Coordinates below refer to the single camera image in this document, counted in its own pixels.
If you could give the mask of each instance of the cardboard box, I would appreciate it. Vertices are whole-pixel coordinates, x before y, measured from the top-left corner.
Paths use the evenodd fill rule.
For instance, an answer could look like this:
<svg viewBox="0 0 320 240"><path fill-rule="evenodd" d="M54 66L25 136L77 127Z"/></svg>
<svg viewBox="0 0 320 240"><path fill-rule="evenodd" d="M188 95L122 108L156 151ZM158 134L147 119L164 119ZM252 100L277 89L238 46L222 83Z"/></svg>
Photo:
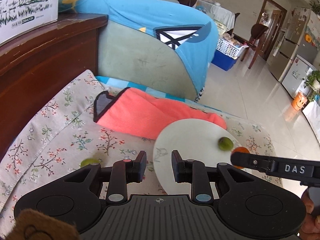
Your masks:
<svg viewBox="0 0 320 240"><path fill-rule="evenodd" d="M58 0L0 0L0 46L58 19Z"/></svg>

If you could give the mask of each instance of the white flower pot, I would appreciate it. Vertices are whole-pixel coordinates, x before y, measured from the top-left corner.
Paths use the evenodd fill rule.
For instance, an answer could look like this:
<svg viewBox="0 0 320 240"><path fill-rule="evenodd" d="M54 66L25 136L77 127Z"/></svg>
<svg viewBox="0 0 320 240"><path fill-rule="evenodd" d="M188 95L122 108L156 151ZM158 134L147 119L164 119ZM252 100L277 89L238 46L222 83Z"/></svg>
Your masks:
<svg viewBox="0 0 320 240"><path fill-rule="evenodd" d="M314 80L313 82L313 87L316 89L316 90L319 90L320 89L320 83L318 82L318 80Z"/></svg>

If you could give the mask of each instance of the brown fur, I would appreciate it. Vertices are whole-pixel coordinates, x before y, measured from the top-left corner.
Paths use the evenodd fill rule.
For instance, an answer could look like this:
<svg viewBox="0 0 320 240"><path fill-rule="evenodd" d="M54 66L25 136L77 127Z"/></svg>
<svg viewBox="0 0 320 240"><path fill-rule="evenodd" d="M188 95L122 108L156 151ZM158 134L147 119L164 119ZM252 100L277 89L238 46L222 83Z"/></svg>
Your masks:
<svg viewBox="0 0 320 240"><path fill-rule="evenodd" d="M79 240L79 233L72 225L25 209L5 240Z"/></svg>

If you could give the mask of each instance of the green fruit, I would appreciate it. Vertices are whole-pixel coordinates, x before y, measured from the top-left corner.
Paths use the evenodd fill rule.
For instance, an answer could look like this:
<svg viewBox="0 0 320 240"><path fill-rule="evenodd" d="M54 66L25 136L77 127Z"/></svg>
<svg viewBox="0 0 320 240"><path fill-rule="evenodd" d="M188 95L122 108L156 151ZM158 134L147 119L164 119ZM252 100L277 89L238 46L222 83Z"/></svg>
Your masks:
<svg viewBox="0 0 320 240"><path fill-rule="evenodd" d="M85 159L80 163L80 168L82 168L88 164L93 164L93 163L100 163L100 162L94 158Z"/></svg>
<svg viewBox="0 0 320 240"><path fill-rule="evenodd" d="M233 149L233 142L228 137L221 137L218 140L218 147L222 151L231 151Z"/></svg>

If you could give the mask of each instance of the doorway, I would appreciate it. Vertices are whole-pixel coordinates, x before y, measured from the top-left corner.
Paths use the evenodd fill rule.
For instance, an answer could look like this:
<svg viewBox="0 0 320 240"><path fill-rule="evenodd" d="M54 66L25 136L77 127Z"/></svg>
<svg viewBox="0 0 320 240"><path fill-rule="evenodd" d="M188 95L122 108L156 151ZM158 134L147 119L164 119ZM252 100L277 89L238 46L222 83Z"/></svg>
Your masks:
<svg viewBox="0 0 320 240"><path fill-rule="evenodd" d="M276 38L281 30L287 10L273 0L264 0L257 23L268 26L266 39L262 45L259 55L267 60L272 48L276 42Z"/></svg>

